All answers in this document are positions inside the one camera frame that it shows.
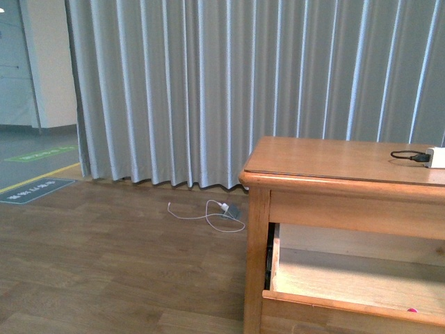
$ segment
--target table top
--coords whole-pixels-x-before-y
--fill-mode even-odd
[[[395,150],[425,152],[428,147],[431,145],[263,137],[244,172],[445,186],[445,169],[429,169],[390,155]]]

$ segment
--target black cable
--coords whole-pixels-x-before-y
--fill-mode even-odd
[[[404,154],[404,153],[415,153],[416,155],[396,155],[396,154]],[[396,159],[408,159],[408,160],[413,160],[416,162],[429,162],[431,155],[430,154],[426,154],[425,152],[420,152],[420,151],[411,151],[411,150],[404,150],[404,151],[392,151],[391,152],[391,156],[393,158]]]

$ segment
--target gray curtain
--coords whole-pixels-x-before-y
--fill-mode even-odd
[[[441,0],[67,7],[94,178],[230,188],[264,135],[443,145]]]

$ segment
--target electrical cord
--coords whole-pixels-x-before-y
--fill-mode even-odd
[[[396,154],[405,154],[405,153],[415,153],[415,155],[396,155]],[[396,159],[408,159],[413,160],[416,162],[429,162],[431,155],[426,154],[425,152],[420,151],[411,151],[411,150],[404,150],[404,151],[392,151],[391,156]]]
[[[210,203],[210,202],[214,202],[214,203],[218,204],[218,205],[220,206],[221,209],[223,209],[225,212],[227,212],[227,213],[229,214],[229,216],[226,215],[226,214],[209,214],[208,212],[209,212],[209,203]],[[174,217],[176,217],[176,218],[178,218],[178,219],[195,220],[195,219],[203,219],[203,218],[205,218],[206,221],[207,221],[207,223],[208,223],[213,229],[217,230],[218,232],[223,232],[223,233],[236,233],[236,232],[240,232],[240,231],[242,231],[242,230],[245,229],[245,224],[244,224],[242,221],[239,221],[238,219],[234,218],[234,217],[230,214],[230,212],[227,211],[227,210],[229,209],[229,206],[228,206],[227,204],[225,204],[225,203],[219,203],[219,202],[217,202],[217,201],[215,201],[215,200],[208,200],[207,203],[206,203],[206,214],[205,214],[204,216],[200,216],[200,217],[180,217],[180,216],[174,214],[174,213],[170,210],[170,204],[171,204],[171,202],[168,203],[167,211],[168,211],[172,216],[174,216]],[[214,226],[214,225],[210,222],[210,220],[209,220],[209,217],[210,217],[210,216],[224,216],[224,217],[226,217],[226,218],[228,218],[228,219],[231,219],[231,220],[233,220],[233,221],[237,221],[237,222],[240,223],[243,227],[242,227],[242,228],[239,228],[239,229],[237,229],[237,230],[220,230],[219,228],[217,228],[216,226]]]

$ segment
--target wooden table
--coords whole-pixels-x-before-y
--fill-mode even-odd
[[[389,155],[426,148],[260,140],[240,174],[245,334],[445,333],[445,170]]]

